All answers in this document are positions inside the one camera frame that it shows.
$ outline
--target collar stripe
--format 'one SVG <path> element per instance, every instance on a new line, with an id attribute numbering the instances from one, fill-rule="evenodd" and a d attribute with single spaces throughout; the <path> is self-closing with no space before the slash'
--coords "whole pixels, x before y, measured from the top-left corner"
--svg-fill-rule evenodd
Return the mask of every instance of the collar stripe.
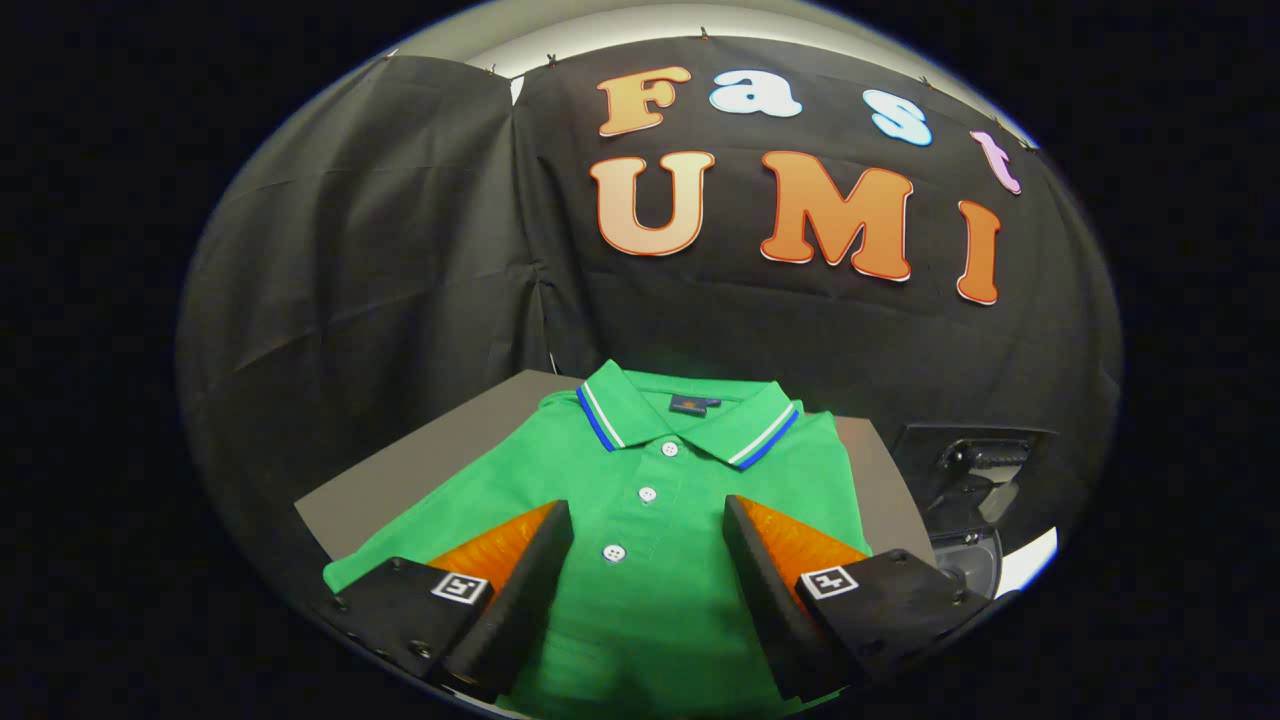
<path id="1" fill-rule="evenodd" d="M 609 452 L 613 452 L 616 448 L 613 447 L 613 443 L 609 442 L 609 438 L 604 434 L 604 430 L 600 429 L 600 424 L 595 421 L 595 414 L 591 413 L 591 407 L 586 404 L 586 397 L 582 395 L 582 388 L 577 388 L 577 401 L 582 405 L 582 414 L 586 415 L 586 420 L 591 423 L 591 429 L 595 430 L 595 437 L 600 438 L 600 445 L 603 445 L 604 448 L 608 450 Z"/>
<path id="2" fill-rule="evenodd" d="M 764 438 L 769 437 L 769 434 L 773 433 L 773 430 L 777 429 L 777 427 L 780 424 L 782 424 L 782 420 L 787 419 L 787 415 L 790 415 L 791 411 L 795 410 L 795 406 L 796 406 L 795 402 L 787 404 L 787 409 L 783 410 L 781 415 L 778 415 L 778 419 L 773 420 L 773 424 L 769 425 L 763 433 L 760 433 L 760 437 L 758 437 L 754 441 L 751 441 L 751 445 L 744 447 L 742 451 L 739 452 L 737 455 L 735 455 L 733 457 L 730 457 L 728 459 L 728 464 L 730 465 L 737 465 L 737 461 L 741 460 L 744 455 L 746 455 L 748 452 L 751 452 L 753 450 L 755 450 L 755 446 L 758 446 L 762 442 L 764 442 Z"/>
<path id="3" fill-rule="evenodd" d="M 618 433 L 614 432 L 613 425 L 609 424 L 609 419 L 604 416 L 604 411 L 600 410 L 600 404 L 595 400 L 595 393 L 591 392 L 591 387 L 586 384 L 586 380 L 582 380 L 582 389 L 585 389 L 586 396 L 591 398 L 591 409 L 595 410 L 595 416 L 604 423 L 605 428 L 608 428 L 609 436 L 612 436 L 617 442 L 617 447 L 626 447 L 626 443 L 623 443 L 622 438 L 618 437 Z"/>
<path id="4" fill-rule="evenodd" d="M 773 445 L 776 442 L 778 442 L 782 438 L 782 436 L 787 434 L 787 430 L 791 429 L 791 425 L 795 424 L 796 418 L 799 418 L 799 416 L 800 416 L 800 411 L 799 410 L 796 410 L 795 413 L 792 413 L 791 416 L 787 418 L 787 421 L 782 424 L 782 429 L 780 429 L 777 432 L 777 434 L 774 434 L 773 437 L 771 437 L 769 442 L 764 443 L 760 447 L 760 450 L 756 450 L 754 455 L 751 455 L 750 457 L 748 457 L 746 460 L 744 460 L 742 464 L 737 466 L 737 469 L 739 470 L 746 470 L 751 465 L 755 465 L 756 460 L 759 460 L 760 457 L 764 457 L 764 454 L 768 452 L 769 450 L 773 450 Z"/>

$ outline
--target light blue letter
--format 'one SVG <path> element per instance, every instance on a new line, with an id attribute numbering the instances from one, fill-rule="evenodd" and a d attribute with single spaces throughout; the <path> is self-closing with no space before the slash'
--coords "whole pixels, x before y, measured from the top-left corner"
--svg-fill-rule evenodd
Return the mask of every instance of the light blue letter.
<path id="1" fill-rule="evenodd" d="M 879 90 L 868 90 L 863 94 L 863 100 L 876 110 L 872 122 L 884 135 L 905 140 L 911 145 L 924 146 L 933 142 L 933 133 L 924 124 L 924 113 L 910 100 Z"/>
<path id="2" fill-rule="evenodd" d="M 735 85 L 742 81 L 750 85 Z M 764 113 L 774 118 L 800 114 L 803 105 L 791 99 L 791 83 L 763 70 L 730 70 L 716 76 L 716 85 L 726 85 L 712 92 L 712 105 L 726 113 Z"/>

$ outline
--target table surface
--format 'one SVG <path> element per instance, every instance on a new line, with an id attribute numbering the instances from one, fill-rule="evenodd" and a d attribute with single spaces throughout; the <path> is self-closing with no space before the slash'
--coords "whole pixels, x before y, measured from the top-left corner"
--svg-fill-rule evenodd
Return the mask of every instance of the table surface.
<path id="1" fill-rule="evenodd" d="M 333 559 L 346 557 L 384 525 L 493 450 L 553 392 L 582 380 L 525 370 L 392 443 L 320 486 L 294 506 Z M 876 553 L 902 548 L 936 566 L 924 521 L 869 420 L 836 418 L 849 451 L 863 533 Z"/>

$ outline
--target pink letter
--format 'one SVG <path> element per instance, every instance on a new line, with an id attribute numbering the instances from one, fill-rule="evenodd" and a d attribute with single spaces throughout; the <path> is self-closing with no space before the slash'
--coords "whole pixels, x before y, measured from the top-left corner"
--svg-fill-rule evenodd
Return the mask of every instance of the pink letter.
<path id="1" fill-rule="evenodd" d="M 996 179 L 1000 181 L 1000 184 L 1005 186 L 1005 190 L 1009 192 L 1020 195 L 1023 186 L 1018 184 L 1014 176 L 1009 174 L 1009 167 L 1005 164 L 1009 163 L 1009 155 L 1005 155 L 1005 151 L 996 146 L 996 141 L 982 131 L 975 129 L 969 133 L 969 137 L 982 145 L 982 151 L 987 154 L 987 163 L 991 164 L 991 172 L 996 173 Z"/>

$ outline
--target shirt placket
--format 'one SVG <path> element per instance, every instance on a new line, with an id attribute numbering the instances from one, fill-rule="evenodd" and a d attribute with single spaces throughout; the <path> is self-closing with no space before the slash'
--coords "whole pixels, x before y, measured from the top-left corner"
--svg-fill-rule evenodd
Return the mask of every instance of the shirt placket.
<path id="1" fill-rule="evenodd" d="M 680 479 L 692 455 L 676 436 L 662 436 L 643 447 L 635 471 L 617 488 L 612 503 L 603 561 L 625 566 L 628 561 L 649 561 L 666 539 L 678 512 Z"/>

